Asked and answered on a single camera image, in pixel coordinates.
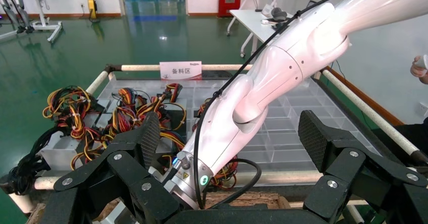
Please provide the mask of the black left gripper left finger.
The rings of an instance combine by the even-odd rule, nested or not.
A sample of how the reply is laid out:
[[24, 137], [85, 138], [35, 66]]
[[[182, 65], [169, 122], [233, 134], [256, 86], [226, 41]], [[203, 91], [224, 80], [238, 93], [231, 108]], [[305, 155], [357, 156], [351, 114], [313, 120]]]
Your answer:
[[179, 213], [179, 202], [147, 170], [159, 135], [158, 116], [148, 113], [140, 127], [118, 134], [101, 156], [60, 177], [52, 222], [91, 223], [117, 198], [139, 223], [166, 223]]

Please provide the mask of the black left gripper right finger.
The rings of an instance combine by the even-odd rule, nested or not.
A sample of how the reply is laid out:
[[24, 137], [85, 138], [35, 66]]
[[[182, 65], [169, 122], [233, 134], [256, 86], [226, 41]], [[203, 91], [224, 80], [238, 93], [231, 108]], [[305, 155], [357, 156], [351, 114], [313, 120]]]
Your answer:
[[300, 114], [299, 139], [322, 176], [303, 208], [335, 222], [351, 196], [364, 199], [387, 222], [427, 221], [427, 179], [368, 150], [350, 132]]

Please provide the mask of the operator hand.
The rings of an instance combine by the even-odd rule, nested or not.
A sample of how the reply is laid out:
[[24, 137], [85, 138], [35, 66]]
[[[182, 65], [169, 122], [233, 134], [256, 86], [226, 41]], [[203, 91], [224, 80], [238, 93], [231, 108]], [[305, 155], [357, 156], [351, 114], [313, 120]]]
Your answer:
[[417, 77], [421, 83], [427, 85], [427, 55], [416, 56], [412, 62], [410, 72]]

